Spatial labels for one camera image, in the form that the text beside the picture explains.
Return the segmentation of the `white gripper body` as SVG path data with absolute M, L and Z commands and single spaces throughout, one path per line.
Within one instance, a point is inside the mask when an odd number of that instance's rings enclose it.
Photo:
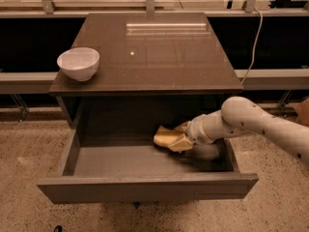
M 186 134 L 197 145 L 212 144 L 212 140 L 207 136 L 204 130 L 206 115 L 202 114 L 188 123 Z

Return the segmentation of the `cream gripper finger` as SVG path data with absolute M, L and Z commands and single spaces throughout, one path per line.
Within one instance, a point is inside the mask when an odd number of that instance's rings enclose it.
M 179 132 L 181 132 L 181 133 L 186 133 L 189 124 L 190 124 L 189 121 L 183 122 L 183 123 L 181 123 L 180 125 L 174 127 L 174 130 L 175 130 L 175 131 L 179 131 Z
M 194 143 L 189 139 L 186 134 L 181 134 L 173 139 L 168 145 L 167 148 L 173 152 L 183 152 L 188 151 L 193 148 Z

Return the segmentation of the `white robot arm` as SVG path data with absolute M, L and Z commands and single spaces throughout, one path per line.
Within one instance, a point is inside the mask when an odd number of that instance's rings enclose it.
M 174 152 L 191 150 L 194 145 L 212 144 L 220 138 L 233 138 L 255 132 L 277 145 L 305 165 L 309 165 L 309 128 L 265 112 L 243 97 L 231 97 L 221 109 L 203 114 L 187 127 L 167 148 Z

